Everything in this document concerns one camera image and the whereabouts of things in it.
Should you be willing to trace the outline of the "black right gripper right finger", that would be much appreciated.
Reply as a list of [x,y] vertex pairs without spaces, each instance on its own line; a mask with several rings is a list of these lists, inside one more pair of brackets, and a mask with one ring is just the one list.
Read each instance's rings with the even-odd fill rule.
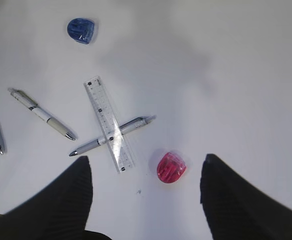
[[214,240],[292,240],[292,210],[209,153],[202,165],[200,203]]

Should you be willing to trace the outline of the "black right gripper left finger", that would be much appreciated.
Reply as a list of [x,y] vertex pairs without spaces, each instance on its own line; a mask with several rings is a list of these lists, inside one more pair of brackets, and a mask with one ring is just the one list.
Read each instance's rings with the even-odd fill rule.
[[93,202],[92,170],[79,157],[29,200],[0,216],[0,240],[107,240],[86,230]]

